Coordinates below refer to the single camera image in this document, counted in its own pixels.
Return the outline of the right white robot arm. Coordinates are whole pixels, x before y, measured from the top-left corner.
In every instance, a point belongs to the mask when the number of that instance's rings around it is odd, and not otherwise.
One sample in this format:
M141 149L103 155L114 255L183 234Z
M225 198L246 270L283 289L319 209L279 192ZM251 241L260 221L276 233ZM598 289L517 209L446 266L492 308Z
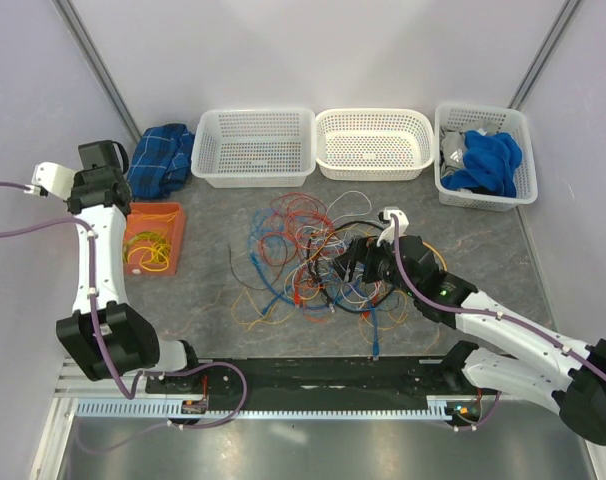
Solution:
M460 394L475 386L514 395L606 446L606 339L588 344L516 314L443 270L418 236L394 243L357 237L332 265L347 278L362 267L364 282L403 290L425 318L499 348L492 353L465 342L453 347L440 371L448 391Z

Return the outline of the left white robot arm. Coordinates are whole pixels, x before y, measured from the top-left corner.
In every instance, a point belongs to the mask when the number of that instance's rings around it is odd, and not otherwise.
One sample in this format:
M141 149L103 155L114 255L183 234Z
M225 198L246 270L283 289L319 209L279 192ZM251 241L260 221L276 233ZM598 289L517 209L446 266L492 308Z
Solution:
M70 316L56 322L66 352L91 381L134 371L168 372L168 382L191 393L202 382L193 349L167 341L127 299L122 243L131 214L124 147L100 140L78 147L82 168L72 174L67 210L76 222L79 279Z

